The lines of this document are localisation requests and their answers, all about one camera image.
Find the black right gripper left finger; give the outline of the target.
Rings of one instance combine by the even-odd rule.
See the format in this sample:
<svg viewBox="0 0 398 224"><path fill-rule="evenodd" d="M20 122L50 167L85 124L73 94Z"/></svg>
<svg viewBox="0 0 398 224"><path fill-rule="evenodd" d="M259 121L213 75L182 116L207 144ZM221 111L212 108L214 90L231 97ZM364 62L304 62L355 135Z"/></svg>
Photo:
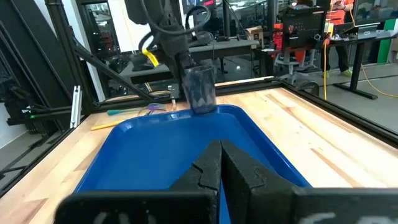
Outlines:
<svg viewBox="0 0 398 224"><path fill-rule="evenodd" d="M218 223L221 143L214 140L166 190L94 190L58 205L62 223Z"/></svg>

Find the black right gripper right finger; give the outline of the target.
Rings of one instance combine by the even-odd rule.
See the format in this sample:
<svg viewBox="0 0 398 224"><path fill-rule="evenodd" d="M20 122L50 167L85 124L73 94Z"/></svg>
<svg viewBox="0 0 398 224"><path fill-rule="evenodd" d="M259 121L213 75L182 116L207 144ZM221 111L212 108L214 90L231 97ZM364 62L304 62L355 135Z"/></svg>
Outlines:
<svg viewBox="0 0 398 224"><path fill-rule="evenodd" d="M299 187L233 143L221 145L232 223L397 223L397 189Z"/></svg>

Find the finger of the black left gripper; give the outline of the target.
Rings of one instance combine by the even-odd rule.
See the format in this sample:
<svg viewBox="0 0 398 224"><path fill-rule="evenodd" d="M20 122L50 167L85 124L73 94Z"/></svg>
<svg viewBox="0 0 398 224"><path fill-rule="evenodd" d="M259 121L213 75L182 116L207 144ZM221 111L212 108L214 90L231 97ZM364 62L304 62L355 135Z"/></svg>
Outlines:
<svg viewBox="0 0 398 224"><path fill-rule="evenodd" d="M182 53L176 54L174 59L175 59L175 76L178 81L178 87L179 87L180 93L182 93L182 91L183 91L182 76L184 74L185 66L188 65L188 53L182 52Z"/></svg>

